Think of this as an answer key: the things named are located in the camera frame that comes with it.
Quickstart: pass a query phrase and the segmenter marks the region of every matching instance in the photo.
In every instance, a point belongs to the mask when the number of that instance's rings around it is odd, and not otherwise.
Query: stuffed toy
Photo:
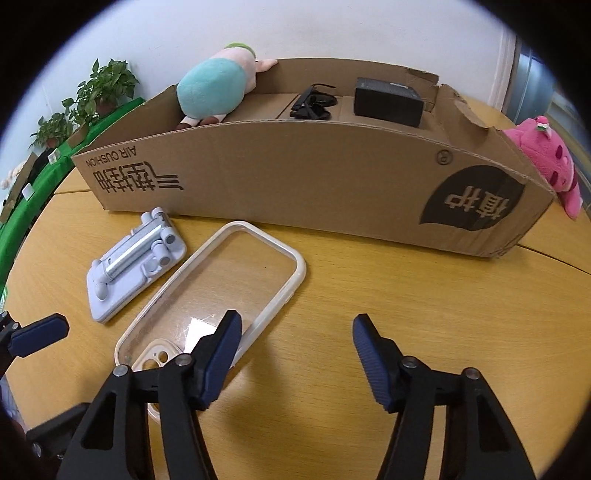
[[[26,160],[22,163],[19,163],[16,167],[8,172],[8,175],[5,179],[0,181],[0,188],[2,190],[6,190],[9,186],[12,185],[14,179],[18,177],[18,174],[21,172],[22,168],[24,167]]]
[[[256,74],[277,60],[256,60],[244,43],[230,43],[213,57],[193,67],[177,85],[177,97],[186,115],[176,130],[221,122],[256,86]]]
[[[563,140],[550,128],[548,119],[541,115],[535,119],[528,118],[517,127],[503,132],[530,158],[550,183],[567,215],[573,220],[577,218],[583,199],[574,162]]]

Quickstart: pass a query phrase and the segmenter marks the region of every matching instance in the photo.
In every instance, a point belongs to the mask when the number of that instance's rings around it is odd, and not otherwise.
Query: green cloth
[[[72,155],[87,146],[107,127],[142,103],[144,103],[143,98],[136,98],[120,106],[112,114],[92,125],[86,138],[76,147],[70,148],[66,142],[58,147],[59,158],[57,161],[53,164],[47,164],[35,179],[33,183],[35,193],[28,200],[22,199],[19,202],[6,224],[0,229],[0,291],[3,291],[6,285],[10,269],[33,220],[41,213],[57,186],[74,168]]]

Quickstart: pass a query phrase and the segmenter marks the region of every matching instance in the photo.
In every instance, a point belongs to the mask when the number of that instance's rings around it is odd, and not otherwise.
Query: cardboard box
[[[8,196],[2,205],[2,211],[0,212],[0,225],[4,225],[8,221],[10,214],[14,210],[14,207],[17,206],[17,201],[22,192],[22,188],[27,183],[29,183],[29,175],[31,170],[33,170],[33,166],[35,165],[37,158],[38,157],[35,155],[35,153],[31,153],[27,161],[23,164],[22,170],[17,175],[17,178],[8,192]]]
[[[418,128],[355,116],[358,77],[408,85]],[[224,123],[174,131],[175,87],[73,157],[105,209],[276,223],[483,257],[504,254],[554,192],[501,132],[438,77],[343,59],[285,59]],[[312,83],[335,85],[331,121],[294,120]]]

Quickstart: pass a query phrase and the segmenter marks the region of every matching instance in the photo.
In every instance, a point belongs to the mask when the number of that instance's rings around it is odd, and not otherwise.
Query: black circular logo
[[[437,152],[437,163],[440,165],[449,165],[453,160],[453,154],[449,150],[440,150]]]

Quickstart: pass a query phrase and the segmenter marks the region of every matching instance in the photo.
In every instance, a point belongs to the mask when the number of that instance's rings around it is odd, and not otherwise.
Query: screw
[[[41,450],[41,445],[39,445],[37,442],[35,442],[31,445],[31,448],[33,449],[33,453],[35,455],[37,455],[39,458],[41,458],[41,456],[43,455],[43,450]]]
[[[193,358],[188,353],[181,353],[177,358],[174,359],[174,363],[176,363],[180,367],[188,365],[192,361]]]
[[[129,370],[129,367],[127,365],[117,365],[114,369],[113,369],[113,375],[116,377],[123,377]]]
[[[413,356],[405,356],[402,359],[402,364],[406,368],[416,368],[418,365],[418,360],[416,358],[414,358]]]
[[[480,372],[476,369],[476,368],[466,368],[464,370],[464,374],[470,379],[470,380],[478,380],[480,378]]]

